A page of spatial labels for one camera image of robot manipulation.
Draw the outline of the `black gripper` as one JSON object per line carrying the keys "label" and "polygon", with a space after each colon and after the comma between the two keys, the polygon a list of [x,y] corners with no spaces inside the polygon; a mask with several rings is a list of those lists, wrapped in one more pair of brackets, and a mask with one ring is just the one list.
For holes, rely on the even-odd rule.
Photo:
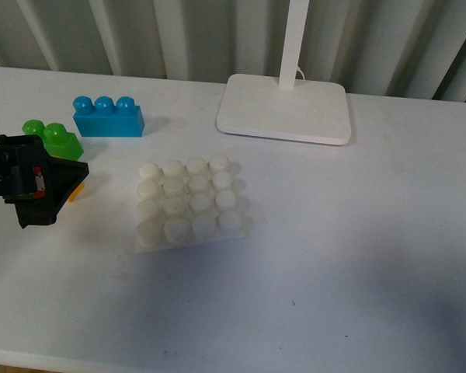
{"label": "black gripper", "polygon": [[37,135],[0,134],[0,196],[16,203],[19,225],[52,225],[89,174],[89,165],[47,156]]}

